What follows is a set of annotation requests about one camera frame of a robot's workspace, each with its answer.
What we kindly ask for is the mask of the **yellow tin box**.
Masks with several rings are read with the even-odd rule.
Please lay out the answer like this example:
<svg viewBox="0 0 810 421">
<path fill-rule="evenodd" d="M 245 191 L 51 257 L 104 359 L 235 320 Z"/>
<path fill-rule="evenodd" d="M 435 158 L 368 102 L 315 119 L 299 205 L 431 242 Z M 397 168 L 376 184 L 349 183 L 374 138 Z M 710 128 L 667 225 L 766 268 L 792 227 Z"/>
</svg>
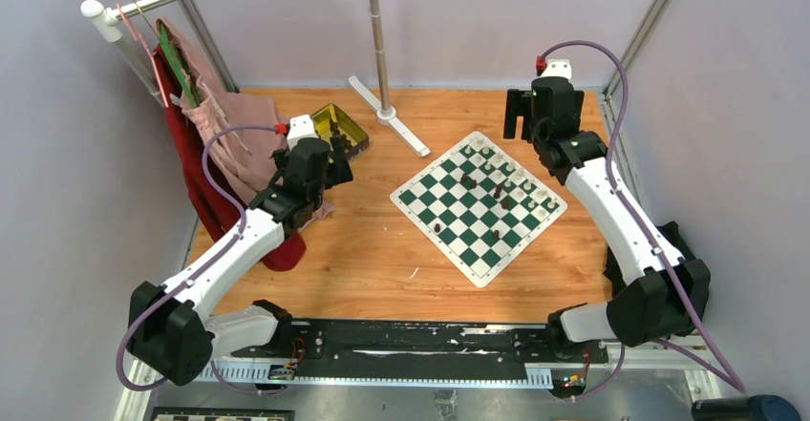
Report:
<svg viewBox="0 0 810 421">
<path fill-rule="evenodd" d="M 329 103 L 315 111 L 312 119 L 316 133 L 326 142 L 339 137 L 349 162 L 358 158 L 371 147 L 369 135 L 345 111 Z"/>
</svg>

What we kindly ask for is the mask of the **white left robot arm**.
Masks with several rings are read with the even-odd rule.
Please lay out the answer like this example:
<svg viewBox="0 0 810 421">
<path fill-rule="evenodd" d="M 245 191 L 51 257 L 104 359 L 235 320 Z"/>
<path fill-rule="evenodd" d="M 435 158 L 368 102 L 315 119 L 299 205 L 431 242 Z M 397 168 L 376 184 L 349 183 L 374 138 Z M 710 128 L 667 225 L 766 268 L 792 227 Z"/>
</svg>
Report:
<svg viewBox="0 0 810 421">
<path fill-rule="evenodd" d="M 214 307 L 251 266 L 289 242 L 323 205 L 325 190 L 353 179 L 341 137 L 305 137 L 272 155 L 278 171 L 219 241 L 160 285 L 142 283 L 131 296 L 123 348 L 183 386 L 210 361 L 259 347 L 270 357 L 292 345 L 290 315 L 269 301 L 236 313 Z"/>
</svg>

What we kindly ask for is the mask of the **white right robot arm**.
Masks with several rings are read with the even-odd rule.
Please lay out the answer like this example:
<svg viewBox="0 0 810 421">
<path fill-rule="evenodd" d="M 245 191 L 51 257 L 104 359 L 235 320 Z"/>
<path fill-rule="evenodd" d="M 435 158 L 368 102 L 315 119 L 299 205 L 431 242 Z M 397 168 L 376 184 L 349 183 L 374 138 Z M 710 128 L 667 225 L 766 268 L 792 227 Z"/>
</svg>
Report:
<svg viewBox="0 0 810 421">
<path fill-rule="evenodd" d="M 709 268 L 685 244 L 675 222 L 655 226 L 633 196 L 619 194 L 623 182 L 608 162 L 606 144 L 580 126 L 584 98 L 565 77 L 538 77 L 528 90 L 508 90 L 503 123 L 504 137 L 533 146 L 608 246 L 604 274 L 612 284 L 611 299 L 548 317 L 545 347 L 563 362 L 594 341 L 636 347 L 691 334 L 695 324 L 689 313 L 702 317 L 711 281 Z"/>
</svg>

